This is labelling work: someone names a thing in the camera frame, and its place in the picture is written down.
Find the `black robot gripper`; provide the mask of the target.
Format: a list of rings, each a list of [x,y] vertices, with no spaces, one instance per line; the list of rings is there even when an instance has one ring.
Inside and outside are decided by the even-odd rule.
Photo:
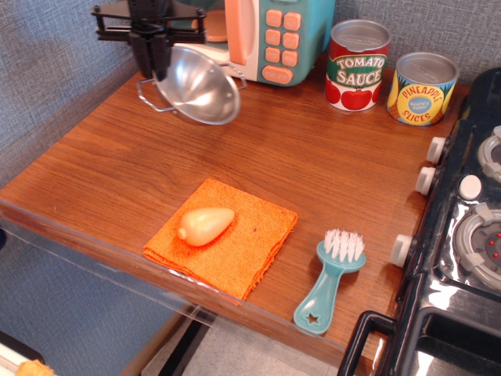
[[[206,42],[205,11],[180,1],[119,1],[96,5],[91,9],[91,14],[96,18],[98,39],[129,41],[135,62],[144,78],[152,78],[152,68],[158,81],[167,77],[171,62],[171,46],[168,42]],[[152,38],[152,67],[149,38]]]

